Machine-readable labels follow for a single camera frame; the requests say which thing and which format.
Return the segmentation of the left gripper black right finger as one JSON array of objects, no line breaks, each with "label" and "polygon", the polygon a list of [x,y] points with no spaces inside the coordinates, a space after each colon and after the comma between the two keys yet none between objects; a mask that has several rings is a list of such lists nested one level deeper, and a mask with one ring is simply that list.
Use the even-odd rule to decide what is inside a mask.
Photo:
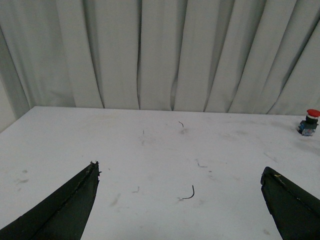
[{"label": "left gripper black right finger", "polygon": [[320,200],[271,167],[261,175],[261,192],[283,240],[320,238]]}]

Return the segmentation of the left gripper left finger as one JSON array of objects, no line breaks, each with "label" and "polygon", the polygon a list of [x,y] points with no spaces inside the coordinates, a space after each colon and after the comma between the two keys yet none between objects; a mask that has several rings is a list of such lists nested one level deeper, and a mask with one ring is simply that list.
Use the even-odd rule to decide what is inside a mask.
[{"label": "left gripper left finger", "polygon": [[35,207],[0,230],[2,240],[79,240],[92,211],[99,164],[91,162]]}]

